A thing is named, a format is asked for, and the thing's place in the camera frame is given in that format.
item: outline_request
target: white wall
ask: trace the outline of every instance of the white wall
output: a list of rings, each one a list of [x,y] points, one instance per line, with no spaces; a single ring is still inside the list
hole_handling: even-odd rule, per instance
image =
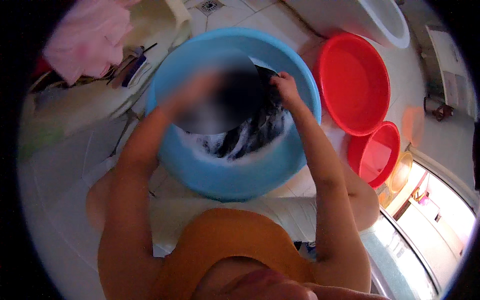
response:
[[[451,189],[435,176],[430,176],[427,191],[430,193],[429,198],[440,208],[441,220],[451,228],[465,245],[475,224],[475,217],[472,212]]]
[[[458,264],[445,240],[413,205],[400,217],[398,224],[426,259],[440,286],[445,288]]]

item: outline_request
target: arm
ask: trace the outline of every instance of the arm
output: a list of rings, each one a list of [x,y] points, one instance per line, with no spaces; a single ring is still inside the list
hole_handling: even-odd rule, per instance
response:
[[[148,181],[158,165],[156,155],[165,130],[184,107],[210,89],[212,79],[205,74],[195,77],[155,108],[133,131],[120,155],[98,249],[98,274],[107,299],[152,297],[162,260],[153,257]]]
[[[380,214],[378,196],[348,165],[342,163],[342,169],[355,225],[358,231],[365,230],[376,222]]]
[[[279,75],[272,83],[292,113],[317,188],[317,283],[369,292],[370,265],[355,225],[342,163],[300,99],[293,77],[285,72]]]

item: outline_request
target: pink object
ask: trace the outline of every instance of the pink object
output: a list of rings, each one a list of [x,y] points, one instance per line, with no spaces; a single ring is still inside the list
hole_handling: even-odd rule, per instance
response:
[[[384,121],[371,134],[352,136],[347,159],[352,170],[377,189],[390,176],[400,154],[400,133]]]
[[[138,1],[78,0],[48,40],[45,59],[68,85],[81,75],[102,77],[123,59],[122,40],[132,29],[125,6]]]

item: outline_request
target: pink cloth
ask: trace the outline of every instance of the pink cloth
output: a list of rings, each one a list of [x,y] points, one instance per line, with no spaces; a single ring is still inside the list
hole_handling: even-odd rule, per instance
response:
[[[58,24],[43,55],[74,84],[81,75],[102,77],[123,59],[122,40],[132,29],[126,6],[140,0],[78,0]]]

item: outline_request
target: tile floor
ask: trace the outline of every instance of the tile floor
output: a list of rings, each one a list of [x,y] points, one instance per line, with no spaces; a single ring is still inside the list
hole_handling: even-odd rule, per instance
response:
[[[192,34],[222,27],[247,27],[269,33],[294,49],[312,69],[322,38],[315,35],[280,1],[276,0],[218,0],[223,6],[205,15],[199,4],[202,0],[185,1],[192,15]],[[415,50],[384,48],[370,41],[385,61],[391,85],[390,108],[386,120],[395,123],[401,132],[403,110],[408,105],[422,106],[425,86]],[[340,158],[346,161],[350,136],[332,121],[326,110],[322,112],[321,127],[330,139]],[[408,142],[402,138],[401,148]],[[160,167],[151,180],[152,192],[157,196],[185,197],[195,195],[171,178]],[[316,194],[308,167],[304,167],[283,186],[267,194],[269,197],[307,197]]]

